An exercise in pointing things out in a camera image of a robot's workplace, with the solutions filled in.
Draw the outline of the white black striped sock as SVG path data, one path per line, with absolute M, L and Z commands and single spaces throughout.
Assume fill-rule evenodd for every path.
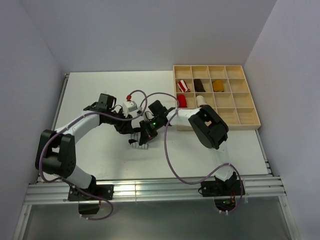
M 139 144 L 141 138 L 140 132 L 135 132 L 130 135 L 130 139 L 128 140 L 128 143 L 133 149 L 138 150 L 147 150 L 149 145 L 147 143 L 144 143 L 142 145 Z

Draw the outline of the beige brown striped sock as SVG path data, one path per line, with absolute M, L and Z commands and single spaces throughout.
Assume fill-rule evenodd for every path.
M 196 96 L 196 105 L 198 108 L 201 108 L 201 107 L 207 105 L 205 97 L 203 95 Z

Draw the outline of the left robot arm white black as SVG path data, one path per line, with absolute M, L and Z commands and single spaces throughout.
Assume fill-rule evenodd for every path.
M 44 130 L 39 139 L 35 168 L 40 175 L 55 175 L 70 185 L 79 188 L 79 194 L 91 200 L 98 193 L 97 180 L 86 173 L 76 163 L 76 143 L 89 131 L 109 124 L 123 135 L 132 134 L 131 112 L 138 109 L 137 104 L 127 96 L 118 111 L 117 99 L 108 94 L 100 94 L 98 101 L 85 107 L 81 116 L 55 130 Z

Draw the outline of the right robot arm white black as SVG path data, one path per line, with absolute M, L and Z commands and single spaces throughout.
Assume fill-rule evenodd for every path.
M 167 134 L 169 126 L 191 127 L 200 143 L 210 150 L 217 167 L 204 179 L 213 176 L 216 189 L 222 195 L 229 194 L 237 181 L 238 172 L 230 164 L 227 148 L 229 127 L 224 120 L 209 105 L 196 109 L 167 109 L 159 100 L 148 106 L 153 118 L 142 120 L 139 125 L 138 144 L 143 146 L 158 135 L 158 129 L 165 127 Z

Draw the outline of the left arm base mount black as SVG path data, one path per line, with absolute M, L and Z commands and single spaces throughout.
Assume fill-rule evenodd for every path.
M 78 202 L 79 214 L 90 216 L 98 213 L 102 202 L 112 200 L 113 193 L 113 184 L 98 184 L 94 193 L 85 193 L 83 189 L 70 187 L 67 200 Z

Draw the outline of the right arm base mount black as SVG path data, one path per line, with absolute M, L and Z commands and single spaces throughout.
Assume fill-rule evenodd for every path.
M 217 211 L 225 215 L 235 210 L 246 193 L 242 181 L 238 179 L 222 181 L 217 177 L 214 180 L 203 181 L 198 192 L 204 198 L 213 197 Z

